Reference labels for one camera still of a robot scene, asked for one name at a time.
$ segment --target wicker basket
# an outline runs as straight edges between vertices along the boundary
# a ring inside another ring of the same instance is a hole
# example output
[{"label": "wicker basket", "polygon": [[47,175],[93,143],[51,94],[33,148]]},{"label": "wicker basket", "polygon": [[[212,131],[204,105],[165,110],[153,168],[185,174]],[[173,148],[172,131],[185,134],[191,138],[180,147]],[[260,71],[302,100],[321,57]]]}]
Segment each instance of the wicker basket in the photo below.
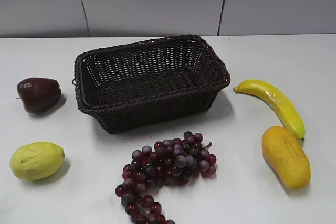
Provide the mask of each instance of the wicker basket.
[{"label": "wicker basket", "polygon": [[205,40],[186,35],[84,52],[74,84],[79,110],[112,134],[206,111],[230,75]]}]

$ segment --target yellow banana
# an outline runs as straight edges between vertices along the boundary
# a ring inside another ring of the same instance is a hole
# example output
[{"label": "yellow banana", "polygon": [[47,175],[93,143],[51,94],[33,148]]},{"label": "yellow banana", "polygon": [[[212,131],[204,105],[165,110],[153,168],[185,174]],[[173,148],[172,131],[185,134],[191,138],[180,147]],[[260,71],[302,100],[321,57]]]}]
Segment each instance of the yellow banana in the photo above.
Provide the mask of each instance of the yellow banana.
[{"label": "yellow banana", "polygon": [[276,87],[259,80],[246,80],[233,88],[235,93],[254,95],[265,101],[278,115],[285,129],[304,140],[305,125],[293,104]]}]

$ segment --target mango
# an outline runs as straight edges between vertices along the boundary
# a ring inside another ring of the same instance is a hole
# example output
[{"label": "mango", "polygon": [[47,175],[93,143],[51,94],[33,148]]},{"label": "mango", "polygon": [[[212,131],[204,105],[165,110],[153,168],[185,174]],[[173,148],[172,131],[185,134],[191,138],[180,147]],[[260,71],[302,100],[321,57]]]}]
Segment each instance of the mango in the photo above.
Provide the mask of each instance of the mango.
[{"label": "mango", "polygon": [[274,126],[264,132],[262,139],[264,158],[284,186],[293,191],[306,188],[311,179],[310,164],[295,136],[283,127]]}]

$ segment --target yellow lemon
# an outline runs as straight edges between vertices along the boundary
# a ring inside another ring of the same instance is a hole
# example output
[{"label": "yellow lemon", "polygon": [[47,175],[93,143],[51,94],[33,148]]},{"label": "yellow lemon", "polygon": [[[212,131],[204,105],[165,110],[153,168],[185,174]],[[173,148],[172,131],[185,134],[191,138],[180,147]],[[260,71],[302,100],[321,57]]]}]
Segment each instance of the yellow lemon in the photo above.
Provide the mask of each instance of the yellow lemon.
[{"label": "yellow lemon", "polygon": [[50,142],[35,142],[17,149],[10,160],[13,174],[25,180],[35,180],[55,173],[65,159],[64,150]]}]

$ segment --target white table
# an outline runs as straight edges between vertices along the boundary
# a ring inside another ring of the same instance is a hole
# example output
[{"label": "white table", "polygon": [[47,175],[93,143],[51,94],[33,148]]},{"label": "white table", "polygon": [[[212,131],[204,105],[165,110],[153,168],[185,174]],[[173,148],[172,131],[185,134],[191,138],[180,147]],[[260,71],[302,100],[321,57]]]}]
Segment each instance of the white table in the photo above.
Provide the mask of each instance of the white table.
[{"label": "white table", "polygon": [[[0,223],[130,224],[115,196],[133,150],[191,130],[212,141],[217,178],[154,195],[176,223],[334,223],[336,206],[336,35],[204,37],[225,62],[231,85],[202,115],[109,135],[77,109],[71,81],[81,52],[146,38],[0,39]],[[59,81],[66,103],[43,117],[23,109],[16,85],[28,77]],[[261,136],[281,125],[262,101],[232,88],[265,80],[284,92],[306,124],[304,151],[312,180],[300,195],[287,194],[265,163]],[[65,149],[66,162],[50,178],[17,179],[12,153],[34,141]]]}]

